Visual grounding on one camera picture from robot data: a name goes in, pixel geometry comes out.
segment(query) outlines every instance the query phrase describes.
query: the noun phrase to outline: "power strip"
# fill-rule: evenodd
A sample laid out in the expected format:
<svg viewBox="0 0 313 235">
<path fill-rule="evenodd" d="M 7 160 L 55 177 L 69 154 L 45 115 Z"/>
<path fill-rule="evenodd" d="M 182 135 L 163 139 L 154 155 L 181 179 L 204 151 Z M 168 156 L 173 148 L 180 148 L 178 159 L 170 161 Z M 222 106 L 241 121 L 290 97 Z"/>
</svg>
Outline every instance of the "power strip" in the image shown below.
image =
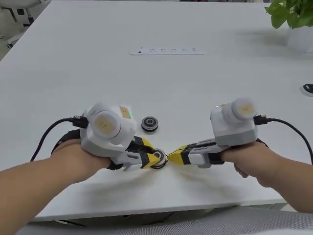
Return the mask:
<svg viewBox="0 0 313 235">
<path fill-rule="evenodd" d="M 130 55 L 204 55 L 199 47 L 137 47 L 129 51 Z"/>
</svg>

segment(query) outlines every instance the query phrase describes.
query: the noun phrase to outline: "hand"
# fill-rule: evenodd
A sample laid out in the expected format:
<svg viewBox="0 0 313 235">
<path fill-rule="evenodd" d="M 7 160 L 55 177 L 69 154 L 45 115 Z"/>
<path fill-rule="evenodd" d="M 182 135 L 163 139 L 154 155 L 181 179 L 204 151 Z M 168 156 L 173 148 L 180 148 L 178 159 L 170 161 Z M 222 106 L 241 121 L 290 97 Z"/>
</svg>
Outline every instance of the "hand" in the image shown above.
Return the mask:
<svg viewBox="0 0 313 235">
<path fill-rule="evenodd" d="M 109 167 L 110 158 L 97 157 L 81 148 L 79 140 L 69 140 L 59 145 L 51 155 L 68 171 L 73 183 L 85 181 L 98 170 Z"/>
<path fill-rule="evenodd" d="M 271 181 L 284 160 L 264 144 L 254 142 L 238 148 L 226 150 L 222 160 L 234 163 L 236 171 L 243 177 L 257 178 L 264 187 L 270 187 Z"/>
</svg>

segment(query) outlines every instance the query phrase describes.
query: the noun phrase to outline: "green plant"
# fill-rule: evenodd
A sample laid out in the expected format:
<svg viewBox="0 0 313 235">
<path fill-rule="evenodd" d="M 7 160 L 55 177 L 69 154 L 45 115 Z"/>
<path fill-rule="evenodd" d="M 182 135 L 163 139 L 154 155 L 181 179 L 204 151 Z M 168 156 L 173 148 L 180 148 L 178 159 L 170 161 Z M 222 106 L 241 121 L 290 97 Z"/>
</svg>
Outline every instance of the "green plant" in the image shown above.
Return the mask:
<svg viewBox="0 0 313 235">
<path fill-rule="evenodd" d="M 313 0 L 273 0 L 266 12 L 274 28 L 287 21 L 290 28 L 313 26 Z"/>
</svg>

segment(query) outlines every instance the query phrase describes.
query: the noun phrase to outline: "white flower pot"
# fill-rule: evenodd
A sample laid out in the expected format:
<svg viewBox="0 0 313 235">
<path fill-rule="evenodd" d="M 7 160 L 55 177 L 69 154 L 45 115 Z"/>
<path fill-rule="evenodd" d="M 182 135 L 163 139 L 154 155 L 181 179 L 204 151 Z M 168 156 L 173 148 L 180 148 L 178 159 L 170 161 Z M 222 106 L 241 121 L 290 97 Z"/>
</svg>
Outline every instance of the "white flower pot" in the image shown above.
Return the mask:
<svg viewBox="0 0 313 235">
<path fill-rule="evenodd" d="M 291 29 L 287 46 L 302 52 L 313 52 L 313 27 Z"/>
</svg>

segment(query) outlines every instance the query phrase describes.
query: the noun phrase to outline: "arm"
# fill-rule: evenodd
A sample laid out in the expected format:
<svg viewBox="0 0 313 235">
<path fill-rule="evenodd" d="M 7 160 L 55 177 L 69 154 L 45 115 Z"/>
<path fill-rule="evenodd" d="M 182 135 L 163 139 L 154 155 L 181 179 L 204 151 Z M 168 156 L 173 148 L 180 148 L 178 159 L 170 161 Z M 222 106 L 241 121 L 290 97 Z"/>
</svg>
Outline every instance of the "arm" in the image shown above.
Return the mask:
<svg viewBox="0 0 313 235">
<path fill-rule="evenodd" d="M 297 211 L 313 213 L 313 165 L 289 160 L 261 143 L 252 143 L 223 153 L 242 177 L 256 177 L 273 188 Z"/>
<path fill-rule="evenodd" d="M 16 233 L 66 187 L 88 179 L 109 164 L 110 159 L 91 156 L 77 141 L 68 141 L 49 159 L 0 172 L 1 234 Z"/>
</svg>

